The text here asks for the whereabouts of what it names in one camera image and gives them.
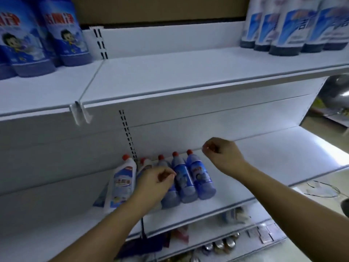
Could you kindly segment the person's left hand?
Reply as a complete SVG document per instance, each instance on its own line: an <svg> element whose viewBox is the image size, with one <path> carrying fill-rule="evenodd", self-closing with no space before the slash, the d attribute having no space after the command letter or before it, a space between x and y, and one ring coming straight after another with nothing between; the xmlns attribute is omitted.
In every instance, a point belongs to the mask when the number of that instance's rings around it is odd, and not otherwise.
<svg viewBox="0 0 349 262"><path fill-rule="evenodd" d="M132 196L148 209L158 204L169 190L169 188L162 188L161 185L158 184L157 167L149 168L142 173L137 180Z"/></svg>

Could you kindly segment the silver metal pot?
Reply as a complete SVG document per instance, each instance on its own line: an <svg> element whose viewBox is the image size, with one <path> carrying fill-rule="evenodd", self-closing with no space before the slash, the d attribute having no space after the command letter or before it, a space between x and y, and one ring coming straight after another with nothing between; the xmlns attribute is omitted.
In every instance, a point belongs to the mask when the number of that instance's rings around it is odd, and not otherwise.
<svg viewBox="0 0 349 262"><path fill-rule="evenodd" d="M349 109L349 74L330 76L318 97L328 109Z"/></svg>

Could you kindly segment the white and blue packet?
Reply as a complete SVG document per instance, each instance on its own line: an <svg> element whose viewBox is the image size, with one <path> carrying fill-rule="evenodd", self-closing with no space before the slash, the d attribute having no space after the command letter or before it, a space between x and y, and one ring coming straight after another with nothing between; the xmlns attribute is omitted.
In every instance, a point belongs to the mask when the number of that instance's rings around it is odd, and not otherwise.
<svg viewBox="0 0 349 262"><path fill-rule="evenodd" d="M226 224L246 224L251 221L251 217L243 207L237 207L232 210L223 212L221 219Z"/></svg>

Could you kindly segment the dark purple packet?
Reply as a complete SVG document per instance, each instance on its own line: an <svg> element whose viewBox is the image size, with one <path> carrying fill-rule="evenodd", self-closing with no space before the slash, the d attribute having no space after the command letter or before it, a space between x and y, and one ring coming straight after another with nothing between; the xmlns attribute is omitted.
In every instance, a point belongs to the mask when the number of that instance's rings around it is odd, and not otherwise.
<svg viewBox="0 0 349 262"><path fill-rule="evenodd" d="M171 233L166 232L151 238L138 238L125 242L115 259L124 259L132 256L143 256L159 252L164 247L168 248L171 241Z"/></svg>

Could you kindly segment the person's left forearm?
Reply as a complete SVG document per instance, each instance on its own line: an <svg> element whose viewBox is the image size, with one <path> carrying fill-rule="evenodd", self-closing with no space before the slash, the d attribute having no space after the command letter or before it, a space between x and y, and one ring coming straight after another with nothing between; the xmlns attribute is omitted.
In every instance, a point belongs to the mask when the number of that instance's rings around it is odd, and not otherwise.
<svg viewBox="0 0 349 262"><path fill-rule="evenodd" d="M134 194L48 262L112 262L130 231L161 197Z"/></svg>

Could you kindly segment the large blue cartoon-label bottle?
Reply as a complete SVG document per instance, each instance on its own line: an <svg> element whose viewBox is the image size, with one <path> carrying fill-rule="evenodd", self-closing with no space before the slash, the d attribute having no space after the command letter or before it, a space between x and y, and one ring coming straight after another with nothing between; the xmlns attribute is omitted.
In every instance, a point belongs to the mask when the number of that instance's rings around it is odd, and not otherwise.
<svg viewBox="0 0 349 262"><path fill-rule="evenodd" d="M64 66L92 63L87 43L71 0L37 0L46 27Z"/></svg>
<svg viewBox="0 0 349 262"><path fill-rule="evenodd" d="M0 50L0 80L10 79L16 76L17 73L10 65L7 56Z"/></svg>
<svg viewBox="0 0 349 262"><path fill-rule="evenodd" d="M0 0L0 49L19 77L54 73L32 9L22 0Z"/></svg>

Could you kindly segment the clear plastic price tag holder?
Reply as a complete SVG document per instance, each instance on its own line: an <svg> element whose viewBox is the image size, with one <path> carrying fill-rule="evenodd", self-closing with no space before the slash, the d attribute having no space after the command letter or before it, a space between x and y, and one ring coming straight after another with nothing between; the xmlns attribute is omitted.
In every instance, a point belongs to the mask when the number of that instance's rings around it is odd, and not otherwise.
<svg viewBox="0 0 349 262"><path fill-rule="evenodd" d="M77 126L90 124L92 122L93 116L89 114L87 109L85 109L84 105L80 102L75 101L70 104L69 109Z"/></svg>

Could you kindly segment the white bottle with blue label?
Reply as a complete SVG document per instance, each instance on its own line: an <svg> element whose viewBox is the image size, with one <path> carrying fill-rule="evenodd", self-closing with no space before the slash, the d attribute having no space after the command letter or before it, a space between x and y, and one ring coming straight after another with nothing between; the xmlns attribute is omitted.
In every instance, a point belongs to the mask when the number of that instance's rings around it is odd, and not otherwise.
<svg viewBox="0 0 349 262"><path fill-rule="evenodd" d="M343 0L335 12L335 24L325 51L341 51L349 43L349 0Z"/></svg>
<svg viewBox="0 0 349 262"><path fill-rule="evenodd" d="M321 0L286 0L271 42L269 54L291 57L300 54Z"/></svg>
<svg viewBox="0 0 349 262"><path fill-rule="evenodd" d="M312 23L308 37L301 53L321 52L329 41L339 10L345 0L321 0L317 9L315 20Z"/></svg>
<svg viewBox="0 0 349 262"><path fill-rule="evenodd" d="M241 48L254 48L265 0L250 0L240 39Z"/></svg>
<svg viewBox="0 0 349 262"><path fill-rule="evenodd" d="M281 14L282 5L285 0L263 0L263 11L261 15L258 36L255 40L254 50L268 52L274 38L274 31L277 27Z"/></svg>

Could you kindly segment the white red-capped cleaner bottle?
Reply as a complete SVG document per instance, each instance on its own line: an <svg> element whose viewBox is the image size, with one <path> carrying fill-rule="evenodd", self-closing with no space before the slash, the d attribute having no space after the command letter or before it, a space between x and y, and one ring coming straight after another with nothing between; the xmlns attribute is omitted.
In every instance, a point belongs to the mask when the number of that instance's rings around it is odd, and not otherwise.
<svg viewBox="0 0 349 262"><path fill-rule="evenodd" d="M104 204L106 214L125 203L134 191L137 164L128 154L124 154L122 159L123 163L113 170L108 183Z"/></svg>
<svg viewBox="0 0 349 262"><path fill-rule="evenodd" d="M138 170L136 174L136 181L139 179L139 177L142 175L142 173L153 167L153 162L148 158L141 158L138 164Z"/></svg>

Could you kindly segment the person's right hand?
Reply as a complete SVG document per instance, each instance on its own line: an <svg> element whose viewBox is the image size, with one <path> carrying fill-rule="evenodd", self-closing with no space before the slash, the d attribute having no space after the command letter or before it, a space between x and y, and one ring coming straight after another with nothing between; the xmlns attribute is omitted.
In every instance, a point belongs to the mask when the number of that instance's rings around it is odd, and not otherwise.
<svg viewBox="0 0 349 262"><path fill-rule="evenodd" d="M238 179L251 169L234 141L221 138L220 154L209 158L212 164L222 173Z"/></svg>

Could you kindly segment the blue red-capped cleaner bottle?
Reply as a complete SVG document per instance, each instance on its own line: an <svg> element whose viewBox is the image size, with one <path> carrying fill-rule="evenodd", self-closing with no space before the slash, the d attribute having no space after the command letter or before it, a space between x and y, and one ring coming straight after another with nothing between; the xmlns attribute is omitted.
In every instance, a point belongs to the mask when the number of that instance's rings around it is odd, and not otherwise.
<svg viewBox="0 0 349 262"><path fill-rule="evenodd" d="M158 156L158 166L169 167L171 164L165 159L164 155L160 154ZM175 180L173 181L172 186L169 188L168 192L165 194L164 198L161 200L162 209L170 209L177 207L181 203L179 193L176 188Z"/></svg>
<svg viewBox="0 0 349 262"><path fill-rule="evenodd" d="M184 204L194 202L198 199L198 193L190 176L185 160L178 152L172 153L172 169L176 172L176 184L181 202Z"/></svg>
<svg viewBox="0 0 349 262"><path fill-rule="evenodd" d="M191 149L188 149L186 153L186 166L191 174L198 197L201 200L207 200L214 197L216 189L202 160L198 155L194 154Z"/></svg>

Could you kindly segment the white shelf price labels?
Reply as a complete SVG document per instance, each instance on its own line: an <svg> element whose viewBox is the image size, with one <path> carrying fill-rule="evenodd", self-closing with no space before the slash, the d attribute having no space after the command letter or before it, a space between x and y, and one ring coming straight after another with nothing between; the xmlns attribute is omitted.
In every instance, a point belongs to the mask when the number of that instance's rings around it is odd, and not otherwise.
<svg viewBox="0 0 349 262"><path fill-rule="evenodd" d="M256 228L259 234L259 240L264 245L279 242L287 238L276 223L259 224Z"/></svg>

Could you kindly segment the white slotted shelf upright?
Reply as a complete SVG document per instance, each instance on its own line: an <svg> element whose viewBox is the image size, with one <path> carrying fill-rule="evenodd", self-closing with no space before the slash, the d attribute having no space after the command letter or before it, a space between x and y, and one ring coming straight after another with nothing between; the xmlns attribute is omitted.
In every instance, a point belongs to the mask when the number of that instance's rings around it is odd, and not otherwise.
<svg viewBox="0 0 349 262"><path fill-rule="evenodd" d="M108 56L108 53L107 53L107 48L105 46L104 39L103 39L103 36L102 36L102 33L101 33L101 30L103 30L104 27L103 26L90 26L89 29L94 32L94 35L95 35L95 37L97 39L98 47L100 49L100 53L101 53L102 59L103 60L108 60L109 56ZM125 115L124 109L120 109L119 110L119 114L120 114L120 119L121 119L122 124L123 124L125 135L127 137L128 143L129 143L129 148L130 148L130 151L131 151L131 154L132 154L132 158L135 161L137 161L138 157L137 157L137 153L135 151L132 135L131 135L131 132L129 130L129 125L128 125L128 122L127 122L127 119L126 119L126 115Z"/></svg>

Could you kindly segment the person's right forearm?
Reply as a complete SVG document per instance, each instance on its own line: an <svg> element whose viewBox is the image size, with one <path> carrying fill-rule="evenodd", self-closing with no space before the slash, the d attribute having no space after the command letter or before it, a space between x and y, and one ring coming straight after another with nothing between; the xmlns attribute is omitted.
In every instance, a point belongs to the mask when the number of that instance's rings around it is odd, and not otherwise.
<svg viewBox="0 0 349 262"><path fill-rule="evenodd" d="M312 262L349 262L349 218L249 164L228 175L244 185Z"/></svg>

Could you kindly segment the red packet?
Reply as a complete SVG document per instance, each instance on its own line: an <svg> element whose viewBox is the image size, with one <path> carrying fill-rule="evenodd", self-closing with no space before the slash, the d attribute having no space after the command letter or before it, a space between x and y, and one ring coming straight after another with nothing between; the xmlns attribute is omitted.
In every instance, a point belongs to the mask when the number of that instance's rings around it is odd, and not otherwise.
<svg viewBox="0 0 349 262"><path fill-rule="evenodd" d="M189 243L188 225L181 226L171 231L171 242L173 240L179 240L185 244Z"/></svg>

